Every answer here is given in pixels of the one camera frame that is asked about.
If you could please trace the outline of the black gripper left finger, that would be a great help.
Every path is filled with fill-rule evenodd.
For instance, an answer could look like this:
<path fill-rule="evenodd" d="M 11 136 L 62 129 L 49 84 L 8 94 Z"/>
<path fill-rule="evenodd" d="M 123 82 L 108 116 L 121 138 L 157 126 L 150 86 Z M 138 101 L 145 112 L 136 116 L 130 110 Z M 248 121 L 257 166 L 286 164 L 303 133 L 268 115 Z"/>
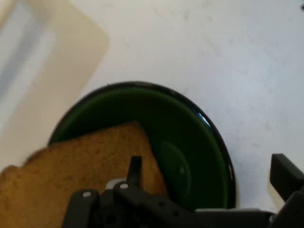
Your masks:
<path fill-rule="evenodd" d="M 141 187 L 142 157 L 133 156 L 127 179 L 99 193 L 84 189 L 72 194 L 64 228 L 195 228 L 195 214 Z"/>

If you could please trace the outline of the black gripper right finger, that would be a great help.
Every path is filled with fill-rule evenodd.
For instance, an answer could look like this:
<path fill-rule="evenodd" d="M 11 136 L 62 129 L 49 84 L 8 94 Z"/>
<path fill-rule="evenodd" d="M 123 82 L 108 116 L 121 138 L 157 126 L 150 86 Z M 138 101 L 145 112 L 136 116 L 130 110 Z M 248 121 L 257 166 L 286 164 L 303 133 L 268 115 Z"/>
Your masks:
<path fill-rule="evenodd" d="M 304 226 L 304 173 L 284 154 L 272 154 L 270 183 L 285 204 L 272 218 L 271 228 Z"/>

